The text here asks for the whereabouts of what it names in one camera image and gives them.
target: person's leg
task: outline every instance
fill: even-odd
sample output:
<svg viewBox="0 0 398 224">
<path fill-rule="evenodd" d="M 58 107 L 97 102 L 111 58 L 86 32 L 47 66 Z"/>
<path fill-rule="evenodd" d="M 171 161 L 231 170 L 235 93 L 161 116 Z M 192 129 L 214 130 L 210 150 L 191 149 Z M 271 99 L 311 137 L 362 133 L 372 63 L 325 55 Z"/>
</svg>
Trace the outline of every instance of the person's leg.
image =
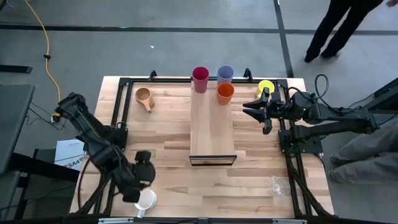
<svg viewBox="0 0 398 224">
<path fill-rule="evenodd" d="M 360 161 L 381 152 L 398 152 L 398 118 L 383 125 L 373 134 L 362 134 L 331 156 L 335 164 Z"/>
<path fill-rule="evenodd" d="M 339 183 L 398 184 L 398 152 L 337 167 L 328 177 Z"/>
<path fill-rule="evenodd" d="M 342 0 L 330 1 L 328 12 L 315 32 L 311 44 L 307 50 L 305 62 L 309 63 L 319 55 L 321 48 L 326 43 L 331 31 L 348 11 L 350 7 L 349 2 L 350 1 Z"/>
<path fill-rule="evenodd" d="M 328 47 L 322 52 L 322 57 L 334 57 L 346 45 L 367 14 L 382 2 L 383 0 L 352 1 L 346 20 L 330 40 Z"/>
</svg>

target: gray floor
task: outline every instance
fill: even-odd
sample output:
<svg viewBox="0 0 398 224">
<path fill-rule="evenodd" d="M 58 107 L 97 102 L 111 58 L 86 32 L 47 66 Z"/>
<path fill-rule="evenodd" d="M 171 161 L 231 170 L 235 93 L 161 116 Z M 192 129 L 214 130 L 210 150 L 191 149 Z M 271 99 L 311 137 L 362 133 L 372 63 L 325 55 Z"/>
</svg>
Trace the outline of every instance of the gray floor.
<svg viewBox="0 0 398 224">
<path fill-rule="evenodd" d="M 4 24 L 37 24 L 20 0 L 9 0 L 0 13 Z M 61 26 L 131 26 L 277 29 L 273 0 L 32 0 L 43 22 Z M 286 29 L 314 30 L 328 1 L 280 0 Z M 360 30 L 398 30 L 398 6 L 375 9 Z M 94 111 L 105 75 L 189 76 L 204 65 L 215 75 L 218 66 L 232 65 L 237 75 L 249 67 L 257 77 L 286 77 L 279 34 L 199 32 L 76 32 L 49 31 L 50 71 L 62 97 L 71 91 L 84 95 Z M 303 63 L 312 35 L 287 35 L 290 60 L 297 78 L 304 78 L 314 91 L 319 73 L 329 76 L 325 99 L 331 105 L 348 106 L 395 79 L 398 65 L 398 36 L 356 35 L 331 62 Z M 33 102 L 50 111 L 56 107 L 55 87 L 46 76 L 45 39 L 42 31 L 1 30 L 0 62 L 30 65 L 30 75 L 0 74 L 0 84 L 33 83 Z M 24 126 L 17 152 L 33 155 L 35 148 L 52 148 L 57 140 L 75 136 L 73 127 L 57 131 L 39 121 Z M 353 138 L 342 133 L 323 141 L 325 157 Z M 326 169 L 331 169 L 328 159 Z M 346 218 L 396 222 L 396 186 L 357 186 L 329 183 L 337 215 Z"/>
</svg>

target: pink cup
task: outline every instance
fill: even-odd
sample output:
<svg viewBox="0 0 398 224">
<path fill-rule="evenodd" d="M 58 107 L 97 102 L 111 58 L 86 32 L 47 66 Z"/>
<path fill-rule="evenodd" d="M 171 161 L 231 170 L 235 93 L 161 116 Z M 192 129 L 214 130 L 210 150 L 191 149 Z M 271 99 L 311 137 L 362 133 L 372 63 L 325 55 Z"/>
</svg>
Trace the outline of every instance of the pink cup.
<svg viewBox="0 0 398 224">
<path fill-rule="evenodd" d="M 204 93 L 207 90 L 209 80 L 209 70 L 205 67 L 197 67 L 192 72 L 193 85 L 197 93 Z"/>
</svg>

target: wooden table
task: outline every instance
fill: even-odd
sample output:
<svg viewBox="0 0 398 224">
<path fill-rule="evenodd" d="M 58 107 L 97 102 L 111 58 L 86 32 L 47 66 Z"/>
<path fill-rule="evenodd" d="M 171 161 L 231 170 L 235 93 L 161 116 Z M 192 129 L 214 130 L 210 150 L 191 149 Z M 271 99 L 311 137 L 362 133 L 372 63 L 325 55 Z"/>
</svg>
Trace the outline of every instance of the wooden table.
<svg viewBox="0 0 398 224">
<path fill-rule="evenodd" d="M 103 124 L 111 122 L 119 78 L 104 77 L 95 110 L 95 116 Z M 305 91 L 303 79 L 289 78 L 287 81 L 289 86 Z M 263 135 L 262 125 L 242 112 L 242 104 L 254 100 L 255 84 L 234 84 L 231 113 L 238 158 L 232 166 L 221 167 L 190 165 L 190 83 L 135 83 L 133 93 L 143 86 L 154 93 L 155 107 L 151 114 L 146 113 L 132 96 L 125 155 L 133 161 L 139 150 L 152 152 L 156 178 L 151 189 L 157 194 L 157 203 L 146 212 L 146 217 L 294 217 L 291 196 L 277 195 L 269 188 L 272 176 L 287 180 L 285 157 L 280 152 L 277 137 L 279 122 L 273 120 L 271 133 Z M 303 154 L 302 160 L 308 188 L 328 212 L 334 213 L 319 158 Z M 95 167 L 88 166 L 81 185 L 83 202 L 92 194 L 99 179 Z M 297 192 L 304 212 L 301 190 L 298 188 Z M 77 190 L 71 212 L 77 210 L 76 193 Z M 135 206 L 124 203 L 121 198 L 121 195 L 115 196 L 112 216 L 135 217 Z"/>
</svg>

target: white mug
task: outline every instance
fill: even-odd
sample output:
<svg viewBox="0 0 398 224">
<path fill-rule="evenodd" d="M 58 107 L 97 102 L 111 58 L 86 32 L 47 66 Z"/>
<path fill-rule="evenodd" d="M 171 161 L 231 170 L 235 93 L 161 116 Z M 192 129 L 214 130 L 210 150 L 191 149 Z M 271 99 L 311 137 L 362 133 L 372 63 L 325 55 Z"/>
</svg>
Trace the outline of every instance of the white mug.
<svg viewBox="0 0 398 224">
<path fill-rule="evenodd" d="M 134 205 L 138 208 L 138 218 L 142 218 L 145 215 L 145 211 L 152 208 L 156 204 L 156 194 L 153 190 L 144 189 L 141 191 L 138 203 Z"/>
</svg>

